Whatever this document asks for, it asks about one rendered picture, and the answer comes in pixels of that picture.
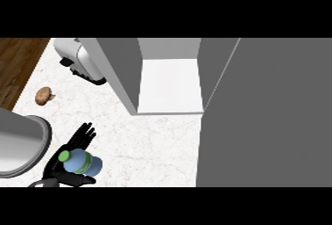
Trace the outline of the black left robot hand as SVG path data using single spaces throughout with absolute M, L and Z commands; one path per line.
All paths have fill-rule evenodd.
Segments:
M 92 185 L 96 183 L 96 179 L 93 177 L 67 172 L 64 169 L 64 163 L 59 161 L 59 153 L 64 150 L 86 150 L 95 136 L 96 133 L 92 123 L 83 123 L 74 135 L 71 136 L 68 143 L 59 147 L 57 153 L 49 159 L 42 179 L 55 178 L 61 185 L 68 185 L 71 187 L 82 187 L 83 185 Z

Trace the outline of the blue water bottle green cap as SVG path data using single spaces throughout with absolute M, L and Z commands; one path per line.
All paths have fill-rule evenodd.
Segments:
M 79 175 L 95 177 L 102 171 L 102 159 L 83 149 L 64 150 L 59 153 L 64 169 Z

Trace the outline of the grey open cabinet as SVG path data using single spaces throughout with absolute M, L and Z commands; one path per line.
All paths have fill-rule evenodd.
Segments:
M 238 38 L 82 38 L 132 115 L 203 114 Z

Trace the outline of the grey metal pot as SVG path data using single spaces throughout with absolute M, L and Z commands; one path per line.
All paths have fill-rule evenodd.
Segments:
M 28 172 L 49 150 L 52 126 L 37 115 L 23 116 L 0 107 L 0 178 Z

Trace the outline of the brown mushroom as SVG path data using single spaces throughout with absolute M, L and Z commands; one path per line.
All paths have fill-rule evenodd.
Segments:
M 49 87 L 43 87 L 37 91 L 36 103 L 39 105 L 45 105 L 55 97 L 57 97 L 57 95 L 52 93 L 52 89 Z

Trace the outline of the white toaster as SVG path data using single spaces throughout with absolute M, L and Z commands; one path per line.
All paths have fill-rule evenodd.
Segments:
M 54 47 L 61 57 L 59 64 L 70 69 L 73 75 L 95 85 L 104 85 L 107 83 L 105 76 L 80 40 L 77 38 L 57 38 Z

